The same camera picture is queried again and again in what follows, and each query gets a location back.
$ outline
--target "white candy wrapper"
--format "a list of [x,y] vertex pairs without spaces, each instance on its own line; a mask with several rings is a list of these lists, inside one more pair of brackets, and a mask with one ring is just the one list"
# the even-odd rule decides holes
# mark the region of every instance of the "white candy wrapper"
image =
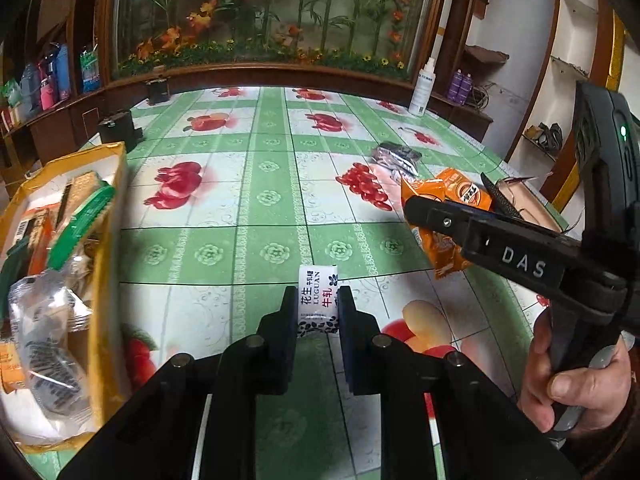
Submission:
[[298,336],[338,332],[338,267],[300,266]]

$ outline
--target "fingernail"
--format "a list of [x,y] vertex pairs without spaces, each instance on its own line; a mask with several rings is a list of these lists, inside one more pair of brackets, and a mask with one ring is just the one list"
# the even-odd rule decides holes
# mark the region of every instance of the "fingernail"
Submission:
[[571,387],[571,379],[566,375],[557,375],[551,383],[551,396],[564,397],[569,393]]

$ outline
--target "metal bolt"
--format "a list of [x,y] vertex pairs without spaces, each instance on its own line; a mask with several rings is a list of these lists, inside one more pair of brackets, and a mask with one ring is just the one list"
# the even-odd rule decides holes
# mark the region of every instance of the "metal bolt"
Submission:
[[391,338],[386,334],[377,334],[373,336],[371,342],[378,348],[386,348],[391,345]]
[[454,366],[462,366],[465,363],[460,352],[450,352],[444,358]]
[[259,334],[253,334],[246,339],[245,343],[249,348],[260,348],[264,345],[264,338]]
[[191,361],[191,356],[185,353],[176,354],[171,358],[171,364],[176,368],[183,368],[186,365],[188,365],[190,361]]

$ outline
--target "green and white tablecloth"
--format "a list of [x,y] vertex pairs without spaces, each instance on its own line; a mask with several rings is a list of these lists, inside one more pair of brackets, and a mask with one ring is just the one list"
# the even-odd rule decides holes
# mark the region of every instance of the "green and white tablecloth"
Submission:
[[[381,328],[411,301],[436,305],[452,345],[514,396],[542,310],[536,295],[479,267],[436,281],[402,220],[397,185],[380,179],[394,207],[386,211],[335,180],[354,162],[368,163],[384,140],[420,151],[425,178],[446,167],[476,182],[483,171],[494,181],[514,172],[433,114],[419,119],[388,103],[322,97],[290,88],[207,89],[132,108],[145,140],[127,155],[122,322],[153,341],[156,367],[176,352],[216,354],[279,308],[300,264],[337,264],[356,306]],[[158,169],[180,162],[203,168],[188,202],[145,205],[159,189]],[[256,435],[261,480],[380,476],[380,402],[349,393],[337,336],[298,341],[289,391],[258,400]],[[69,457],[28,460],[55,478]]]

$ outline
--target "barcode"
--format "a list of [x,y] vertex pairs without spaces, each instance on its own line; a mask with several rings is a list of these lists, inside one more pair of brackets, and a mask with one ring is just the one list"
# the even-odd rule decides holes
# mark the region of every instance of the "barcode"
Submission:
[[20,225],[18,225],[18,230],[15,232],[15,242],[19,242],[20,240],[22,240],[24,232],[27,230],[27,225],[29,225],[28,220],[23,220],[22,222],[20,222]]

